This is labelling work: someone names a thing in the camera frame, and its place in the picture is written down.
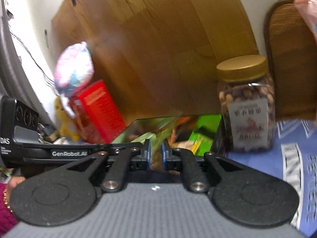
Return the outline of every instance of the plush toy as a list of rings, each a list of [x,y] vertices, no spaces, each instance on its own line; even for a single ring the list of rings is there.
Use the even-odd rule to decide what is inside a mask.
[[[67,116],[61,105],[61,98],[57,97],[54,102],[55,113],[58,119],[61,121],[61,128],[59,130],[60,135],[63,137],[69,137],[72,141],[77,142],[80,139],[76,127],[73,125],[72,120]]]
[[[55,100],[55,111],[62,122],[61,136],[78,141],[80,136],[72,123],[75,113],[69,106],[69,98],[85,88],[94,74],[94,66],[87,44],[82,42],[67,47],[58,58],[54,81],[59,97]]]
[[[54,81],[66,114],[75,118],[69,98],[85,88],[94,74],[94,66],[86,42],[67,47],[58,58]]]

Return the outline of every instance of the gold jar lid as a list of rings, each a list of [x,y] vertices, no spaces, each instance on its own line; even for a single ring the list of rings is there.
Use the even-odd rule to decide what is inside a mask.
[[[217,65],[218,78],[224,82],[245,82],[268,73],[267,60],[262,55],[245,55]]]

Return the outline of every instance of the blue patterned cloth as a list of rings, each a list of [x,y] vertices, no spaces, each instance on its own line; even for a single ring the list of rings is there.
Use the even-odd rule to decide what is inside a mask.
[[[228,157],[293,185],[300,205],[292,224],[307,237],[317,231],[317,127],[312,121],[281,121],[271,151]]]

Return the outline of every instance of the person's hand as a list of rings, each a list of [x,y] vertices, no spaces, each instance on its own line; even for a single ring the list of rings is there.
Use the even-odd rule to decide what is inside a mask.
[[[7,189],[7,200],[8,203],[10,204],[10,195],[12,190],[18,186],[21,182],[25,181],[25,178],[22,176],[12,176],[10,181],[7,183],[6,185],[6,189]]]

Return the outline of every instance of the cardboard box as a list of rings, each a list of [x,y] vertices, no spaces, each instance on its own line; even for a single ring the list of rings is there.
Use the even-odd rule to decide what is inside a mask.
[[[97,81],[70,99],[75,125],[89,143],[110,143],[126,125],[103,81]]]

